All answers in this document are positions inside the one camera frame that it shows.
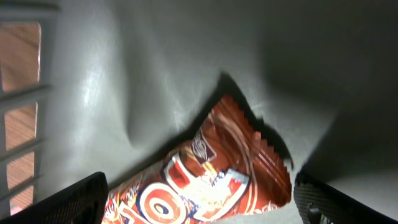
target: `snack package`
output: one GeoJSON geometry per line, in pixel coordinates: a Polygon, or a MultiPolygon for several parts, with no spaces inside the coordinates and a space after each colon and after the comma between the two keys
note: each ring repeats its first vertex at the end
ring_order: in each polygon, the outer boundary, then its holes
{"type": "Polygon", "coordinates": [[[110,191],[103,223],[204,223],[290,202],[273,147],[224,96],[191,141],[110,191]]]}

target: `plastic wrapper seal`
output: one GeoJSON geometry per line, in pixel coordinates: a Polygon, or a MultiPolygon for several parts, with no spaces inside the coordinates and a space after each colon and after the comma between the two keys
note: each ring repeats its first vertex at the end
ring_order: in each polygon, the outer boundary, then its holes
{"type": "Polygon", "coordinates": [[[205,223],[284,206],[289,173],[261,137],[222,97],[191,141],[110,191],[103,223],[205,223]]]}

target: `logo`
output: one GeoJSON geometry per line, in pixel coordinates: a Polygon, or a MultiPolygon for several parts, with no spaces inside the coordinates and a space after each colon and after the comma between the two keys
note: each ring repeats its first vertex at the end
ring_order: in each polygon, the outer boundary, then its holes
{"type": "Polygon", "coordinates": [[[193,138],[191,149],[201,166],[203,166],[205,162],[210,162],[217,157],[216,152],[210,147],[201,130],[193,138]]]}

